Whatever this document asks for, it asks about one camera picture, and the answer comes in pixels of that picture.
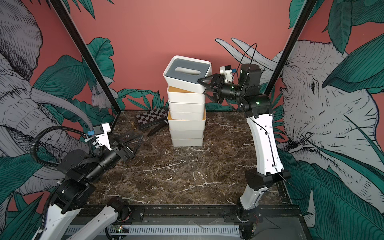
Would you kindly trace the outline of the grey lid tissue box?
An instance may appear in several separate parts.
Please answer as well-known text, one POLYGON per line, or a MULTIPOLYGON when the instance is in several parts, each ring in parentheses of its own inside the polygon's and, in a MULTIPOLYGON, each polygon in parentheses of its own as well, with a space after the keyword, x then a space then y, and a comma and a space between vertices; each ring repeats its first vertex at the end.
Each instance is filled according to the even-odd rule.
POLYGON ((188 113, 188 112, 175 112, 169 110, 169 116, 173 120, 183 120, 183 121, 202 121, 205 118, 205 111, 198 113, 188 113))
POLYGON ((163 76, 169 87, 202 94, 206 88, 198 83, 199 79, 212 74, 212 64, 209 61, 174 56, 167 65, 163 76))

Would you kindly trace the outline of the small bamboo lid tissue box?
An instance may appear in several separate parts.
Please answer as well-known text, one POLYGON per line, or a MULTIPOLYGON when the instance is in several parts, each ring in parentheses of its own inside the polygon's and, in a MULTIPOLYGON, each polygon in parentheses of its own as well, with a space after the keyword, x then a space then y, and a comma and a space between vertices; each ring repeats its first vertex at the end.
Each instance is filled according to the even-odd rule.
POLYGON ((169 102, 184 104, 204 104, 206 96, 204 94, 193 93, 186 90, 168 86, 167 88, 169 102))

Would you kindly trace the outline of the large bamboo lid tissue box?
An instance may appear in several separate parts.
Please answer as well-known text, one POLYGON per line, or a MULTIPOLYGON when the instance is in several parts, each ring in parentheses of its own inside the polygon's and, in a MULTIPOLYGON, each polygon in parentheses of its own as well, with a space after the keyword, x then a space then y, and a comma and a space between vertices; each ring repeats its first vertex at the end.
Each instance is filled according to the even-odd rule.
POLYGON ((203 131, 206 124, 206 112, 204 112, 202 120, 176 120, 169 111, 168 123, 169 129, 172 131, 203 131))

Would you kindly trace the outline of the yellow lid tissue box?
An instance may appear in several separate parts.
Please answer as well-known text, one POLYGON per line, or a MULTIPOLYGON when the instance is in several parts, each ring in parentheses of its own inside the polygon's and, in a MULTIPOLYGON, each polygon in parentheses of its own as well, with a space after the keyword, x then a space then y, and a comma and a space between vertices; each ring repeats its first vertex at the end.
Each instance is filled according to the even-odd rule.
POLYGON ((172 139, 202 139, 204 130, 170 130, 172 139))

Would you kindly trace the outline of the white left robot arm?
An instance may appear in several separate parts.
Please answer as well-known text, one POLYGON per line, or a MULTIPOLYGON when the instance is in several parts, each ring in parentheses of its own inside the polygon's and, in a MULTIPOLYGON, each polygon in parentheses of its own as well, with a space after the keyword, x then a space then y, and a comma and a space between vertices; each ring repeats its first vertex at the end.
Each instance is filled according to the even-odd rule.
MULTIPOLYGON (((60 240, 96 190, 93 183, 120 160, 133 159, 142 139, 142 135, 134 135, 132 132, 119 135, 113 139, 111 148, 105 148, 99 157, 92 157, 83 150, 69 152, 57 166, 57 170, 65 174, 65 180, 57 185, 45 203, 41 226, 33 238, 60 240)), ((127 201, 114 197, 71 239, 92 240, 113 222, 128 220, 131 213, 127 201)))

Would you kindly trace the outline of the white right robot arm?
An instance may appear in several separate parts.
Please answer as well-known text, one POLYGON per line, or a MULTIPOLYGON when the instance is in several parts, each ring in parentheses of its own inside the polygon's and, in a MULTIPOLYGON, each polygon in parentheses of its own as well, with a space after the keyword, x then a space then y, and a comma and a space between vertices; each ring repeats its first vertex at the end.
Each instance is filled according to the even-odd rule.
POLYGON ((274 184, 290 178, 278 154, 273 131, 273 109, 269 96, 260 92, 262 71, 256 64, 243 64, 239 70, 224 66, 220 73, 198 79, 204 95, 212 102, 234 101, 251 129, 257 166, 245 172, 246 189, 234 213, 241 221, 256 215, 258 203, 274 184))

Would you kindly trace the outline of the white bottom tissue box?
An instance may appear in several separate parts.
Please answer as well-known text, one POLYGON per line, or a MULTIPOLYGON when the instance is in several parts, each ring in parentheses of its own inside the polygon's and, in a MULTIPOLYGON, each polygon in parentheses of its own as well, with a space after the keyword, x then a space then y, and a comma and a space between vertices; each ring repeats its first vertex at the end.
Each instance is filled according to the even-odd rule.
POLYGON ((203 145, 204 138, 200 139, 173 139, 171 138, 174 147, 200 147, 203 145))

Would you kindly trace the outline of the white vented strip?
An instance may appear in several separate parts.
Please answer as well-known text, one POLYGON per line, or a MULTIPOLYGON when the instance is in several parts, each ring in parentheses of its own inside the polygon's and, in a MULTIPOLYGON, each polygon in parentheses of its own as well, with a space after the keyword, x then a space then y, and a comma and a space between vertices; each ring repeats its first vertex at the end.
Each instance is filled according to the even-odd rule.
POLYGON ((202 236, 226 236, 239 237, 237 226, 198 226, 198 225, 170 225, 170 226, 144 226, 125 225, 107 227, 112 236, 157 236, 157 235, 202 235, 202 236))

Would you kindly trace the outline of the folding chess board box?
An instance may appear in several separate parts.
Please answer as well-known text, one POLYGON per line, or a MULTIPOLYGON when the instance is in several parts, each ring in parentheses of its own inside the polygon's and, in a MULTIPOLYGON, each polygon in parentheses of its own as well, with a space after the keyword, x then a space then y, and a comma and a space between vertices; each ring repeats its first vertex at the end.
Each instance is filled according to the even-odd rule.
POLYGON ((136 115, 136 122, 139 130, 143 130, 155 124, 159 124, 168 118, 168 110, 165 108, 156 108, 136 115))

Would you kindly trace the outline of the black corner frame post right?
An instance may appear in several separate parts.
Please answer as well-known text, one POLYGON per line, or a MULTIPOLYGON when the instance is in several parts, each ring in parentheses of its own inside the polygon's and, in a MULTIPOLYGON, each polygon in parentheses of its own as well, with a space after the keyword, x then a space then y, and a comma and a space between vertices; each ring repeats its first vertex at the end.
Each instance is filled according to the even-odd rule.
POLYGON ((288 57, 290 56, 309 16, 310 16, 310 13, 312 12, 315 4, 316 4, 317 1, 315 0, 310 0, 310 1, 304 1, 304 6, 302 7, 301 11, 300 11, 300 14, 297 18, 297 21, 294 25, 294 28, 291 32, 291 35, 287 41, 287 44, 281 54, 281 57, 278 61, 278 64, 272 74, 272 77, 265 89, 265 94, 267 96, 270 95, 270 93, 272 92, 273 90, 273 87, 275 86, 278 78, 280 77, 280 74, 282 73, 282 70, 285 66, 285 63, 287 62, 288 60, 288 57))

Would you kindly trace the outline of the black corner frame post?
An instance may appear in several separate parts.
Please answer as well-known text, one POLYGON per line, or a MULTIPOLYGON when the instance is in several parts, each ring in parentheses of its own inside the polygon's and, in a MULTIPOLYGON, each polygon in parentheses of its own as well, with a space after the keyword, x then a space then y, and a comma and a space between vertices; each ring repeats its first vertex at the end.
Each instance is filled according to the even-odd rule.
POLYGON ((112 108, 115 110, 116 114, 119 115, 121 113, 121 108, 119 107, 117 101, 112 95, 112 92, 109 89, 109 86, 104 80, 104 76, 102 75, 101 70, 99 69, 95 59, 93 58, 91 52, 89 51, 87 45, 85 44, 84 39, 80 35, 76 25, 72 21, 72 18, 65 7, 65 4, 63 1, 49 1, 52 7, 54 8, 55 12, 57 13, 58 17, 60 18, 61 22, 63 23, 64 27, 66 28, 67 32, 71 36, 73 42, 75 43, 77 49, 81 53, 82 57, 84 58, 86 64, 90 68, 92 74, 100 84, 101 88, 103 89, 107 99, 110 101, 112 108))
POLYGON ((265 89, 265 94, 267 96, 270 95, 270 93, 272 92, 273 90, 273 87, 275 86, 278 78, 280 77, 280 74, 282 73, 282 70, 285 66, 285 63, 287 62, 288 60, 288 57, 290 56, 309 16, 310 16, 310 13, 312 12, 315 4, 316 4, 317 1, 315 0, 310 0, 310 1, 304 1, 304 6, 302 7, 301 11, 300 11, 300 14, 297 18, 297 21, 294 25, 294 28, 291 32, 291 35, 287 41, 287 44, 281 54, 281 57, 278 61, 278 64, 272 74, 272 77, 265 89))

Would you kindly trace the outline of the black corner frame post left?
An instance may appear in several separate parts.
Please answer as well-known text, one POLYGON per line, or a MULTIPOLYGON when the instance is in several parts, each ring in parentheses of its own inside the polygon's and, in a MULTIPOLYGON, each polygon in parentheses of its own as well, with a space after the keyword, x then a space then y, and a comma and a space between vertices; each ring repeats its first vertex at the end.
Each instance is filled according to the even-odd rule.
POLYGON ((84 58, 86 64, 90 68, 92 74, 100 84, 101 88, 103 89, 107 99, 110 101, 112 108, 115 110, 116 114, 119 115, 121 113, 121 108, 119 107, 117 101, 112 95, 112 92, 109 89, 109 86, 104 80, 104 76, 102 75, 101 70, 99 69, 95 59, 93 58, 91 52, 89 51, 87 45, 85 44, 84 39, 80 35, 76 25, 72 21, 72 18, 65 7, 65 4, 63 1, 49 1, 52 7, 54 8, 55 12, 57 13, 58 17, 60 18, 61 22, 63 23, 64 27, 66 28, 67 32, 71 36, 73 42, 75 43, 77 49, 81 53, 82 57, 84 58))

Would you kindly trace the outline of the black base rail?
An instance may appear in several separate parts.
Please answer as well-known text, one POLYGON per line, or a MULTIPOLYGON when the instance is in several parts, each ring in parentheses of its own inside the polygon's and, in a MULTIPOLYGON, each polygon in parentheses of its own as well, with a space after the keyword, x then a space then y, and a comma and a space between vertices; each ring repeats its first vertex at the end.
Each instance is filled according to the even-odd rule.
POLYGON ((254 210, 240 211, 237 205, 130 205, 126 220, 115 223, 143 223, 145 218, 222 218, 225 223, 262 223, 265 218, 301 217, 296 205, 259 205, 254 210))

